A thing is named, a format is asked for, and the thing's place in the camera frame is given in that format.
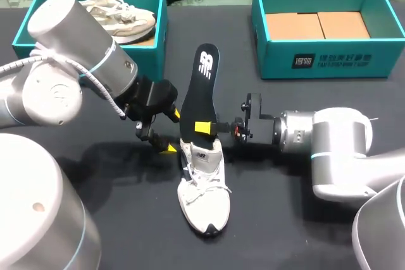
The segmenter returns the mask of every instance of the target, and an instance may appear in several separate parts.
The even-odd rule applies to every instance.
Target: shoe box
[[[405,46],[388,0],[252,0],[261,78],[387,77]]]
[[[13,49],[18,58],[29,57],[35,42],[28,34],[27,25],[35,10],[46,0],[33,0],[31,7],[20,26],[13,41]],[[122,45],[121,47],[137,63],[139,72],[156,81],[163,79],[165,64],[166,29],[168,23],[166,0],[124,0],[129,5],[147,9],[156,14],[154,37],[138,44]]]

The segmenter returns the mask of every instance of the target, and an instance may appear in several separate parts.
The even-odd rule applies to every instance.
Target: logo on box
[[[315,54],[296,54],[292,62],[293,69],[308,69],[312,68],[315,60]]]

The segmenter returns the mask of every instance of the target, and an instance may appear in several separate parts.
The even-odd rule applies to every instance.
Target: new balance logo
[[[211,69],[213,67],[213,57],[206,52],[201,53],[198,70],[208,79],[211,79]]]

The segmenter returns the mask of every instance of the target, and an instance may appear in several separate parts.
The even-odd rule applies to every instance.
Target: black tablecloth
[[[405,24],[405,6],[394,6]],[[24,9],[0,10],[0,64],[15,59],[11,42]],[[261,92],[263,111],[316,111],[353,107],[373,121],[370,154],[400,148],[405,138],[405,56],[389,79],[262,81],[251,35],[250,7],[169,8],[165,77],[179,91],[181,108],[194,52],[211,42],[221,54],[215,106],[222,121],[241,115],[248,92]],[[178,135],[162,116],[160,133]],[[43,145],[68,173],[96,222],[102,242],[101,270],[359,269],[351,247],[355,210],[314,197],[309,163],[269,152],[267,157],[227,149],[232,190],[226,230],[216,239],[195,235],[177,199],[177,157],[152,152],[110,106],[84,90],[80,115],[59,128],[13,128]],[[225,147],[230,139],[221,138]]]

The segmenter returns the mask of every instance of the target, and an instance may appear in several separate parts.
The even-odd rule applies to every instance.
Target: teal box
[[[36,9],[46,0],[34,0],[13,41],[13,48],[18,58],[29,57],[34,48],[34,40],[28,34],[27,24]],[[147,9],[157,15],[156,33],[153,46],[121,46],[138,64],[140,74],[151,80],[161,80],[165,65],[165,40],[168,23],[166,0],[124,0],[129,5]]]
[[[359,11],[370,39],[272,40],[265,14]],[[252,0],[261,78],[387,77],[405,46],[388,0]]]

